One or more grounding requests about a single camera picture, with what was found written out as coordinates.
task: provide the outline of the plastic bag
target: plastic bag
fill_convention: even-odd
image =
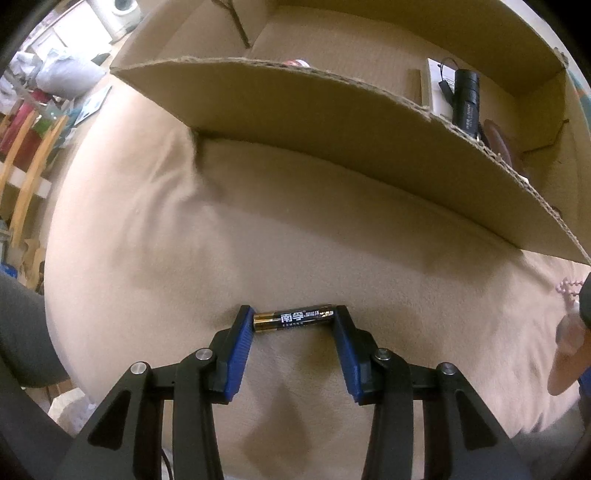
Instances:
[[[105,74],[80,55],[52,48],[37,74],[37,86],[44,92],[73,100],[88,92]]]
[[[16,102],[18,102],[18,95],[14,91],[14,87],[2,75],[0,77],[0,112],[8,115]]]
[[[43,61],[37,55],[24,51],[18,51],[10,61],[10,69],[14,76],[26,82],[36,77],[42,65]]]

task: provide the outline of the cardboard edge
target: cardboard edge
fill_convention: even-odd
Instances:
[[[330,80],[333,82],[343,83],[348,86],[353,86],[355,88],[361,88],[363,90],[367,90],[368,92],[371,92],[376,95],[384,96],[384,97],[388,98],[391,102],[394,102],[398,105],[401,105],[403,107],[406,107],[406,108],[412,110],[416,114],[420,115],[427,122],[439,122],[452,135],[456,135],[457,137],[460,137],[464,141],[468,142],[472,146],[472,148],[477,149],[489,161],[491,161],[493,165],[495,165],[497,168],[500,168],[503,172],[508,174],[510,176],[510,178],[512,179],[512,181],[515,182],[517,185],[519,185],[520,188],[522,188],[523,190],[525,190],[526,192],[528,192],[529,194],[531,194],[535,197],[538,204],[558,223],[558,225],[561,227],[562,231],[564,233],[566,233],[566,235],[569,237],[569,239],[572,241],[572,243],[577,247],[577,249],[580,251],[584,261],[588,265],[591,265],[591,257],[585,251],[585,249],[582,247],[582,245],[579,243],[576,236],[572,233],[572,231],[566,225],[564,220],[562,220],[562,218],[550,207],[550,205],[546,202],[546,200],[544,200],[542,195],[540,195],[539,192],[536,191],[535,188],[533,188],[527,182],[523,181],[520,178],[520,176],[517,174],[517,172],[514,171],[512,168],[510,168],[510,166],[508,166],[501,159],[500,155],[497,155],[492,150],[488,149],[484,145],[484,143],[482,143],[480,141],[476,141],[473,138],[469,137],[465,132],[463,132],[459,127],[453,125],[451,122],[431,113],[428,110],[428,107],[423,107],[423,106],[417,105],[416,103],[414,103],[411,100],[408,100],[404,97],[395,95],[395,94],[390,93],[386,90],[382,90],[376,86],[365,83],[359,79],[344,77],[344,76],[338,75],[336,73],[327,72],[324,70],[317,70],[313,67],[290,66],[290,65],[284,65],[282,63],[277,63],[277,62],[268,61],[268,60],[251,60],[251,59],[246,59],[243,57],[203,59],[203,58],[184,56],[184,57],[180,57],[177,59],[169,59],[169,60],[158,59],[158,60],[151,60],[151,61],[147,61],[147,62],[143,62],[143,63],[129,65],[124,68],[115,68],[112,71],[112,73],[114,75],[118,76],[121,80],[123,80],[125,83],[130,85],[132,88],[134,88],[135,90],[137,90],[140,93],[142,93],[143,95],[145,95],[145,93],[142,91],[142,89],[136,87],[132,82],[129,82],[125,78],[124,74],[127,70],[140,69],[143,67],[149,67],[151,65],[157,65],[157,64],[161,64],[161,63],[178,63],[178,64],[239,63],[239,64],[244,64],[244,65],[269,68],[269,69],[283,69],[283,70],[289,70],[295,74],[320,77],[322,79],[327,79],[327,80]]]

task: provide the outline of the wooden chair leg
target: wooden chair leg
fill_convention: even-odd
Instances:
[[[35,122],[35,118],[38,117],[38,113],[32,111],[28,114],[27,118],[21,125],[10,150],[8,151],[8,155],[6,156],[6,160],[4,160],[4,166],[2,168],[2,173],[0,173],[0,202],[2,201],[2,194],[4,193],[4,187],[6,187],[6,183],[10,178],[10,174],[12,173],[12,164],[14,164],[14,159],[17,157],[18,150],[21,148],[22,143],[29,133],[29,130],[33,126]]]
[[[12,220],[10,222],[10,230],[12,232],[11,246],[13,248],[17,247],[21,242],[22,229],[25,225],[25,218],[27,216],[29,204],[33,198],[33,193],[37,189],[41,180],[41,173],[43,173],[45,165],[47,164],[47,157],[51,153],[62,130],[64,130],[67,120],[67,115],[60,117],[52,129],[45,134],[45,137],[43,137],[39,148],[35,152],[35,156],[33,156],[31,165],[27,170],[27,176],[25,177],[21,190],[18,193],[17,204],[14,207],[14,213],[12,214]]]
[[[10,112],[8,112],[6,115],[4,115],[2,122],[0,122],[0,140],[3,139],[4,134],[6,133],[6,130],[8,130],[8,127],[10,127],[11,118],[17,114],[21,105],[22,105],[22,100],[17,101],[14,104],[14,106],[12,107],[12,109],[10,110]]]

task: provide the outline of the blue gripper pad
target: blue gripper pad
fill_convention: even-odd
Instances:
[[[337,316],[333,324],[336,351],[339,355],[340,367],[345,378],[347,391],[359,403],[363,400],[361,382],[361,365],[354,344],[355,325],[345,307],[337,307]]]
[[[222,395],[224,403],[231,402],[234,395],[240,390],[246,360],[254,337],[252,325],[254,314],[255,311],[249,305],[242,305],[232,327],[218,332],[218,335],[222,334],[225,338],[222,344],[215,348],[217,361],[213,390]],[[212,345],[217,343],[216,341],[217,339],[214,338]]]

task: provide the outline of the blue container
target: blue container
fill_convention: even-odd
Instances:
[[[0,264],[0,271],[2,271],[2,273],[5,273],[9,277],[18,278],[18,271],[12,265],[8,265],[3,262]]]

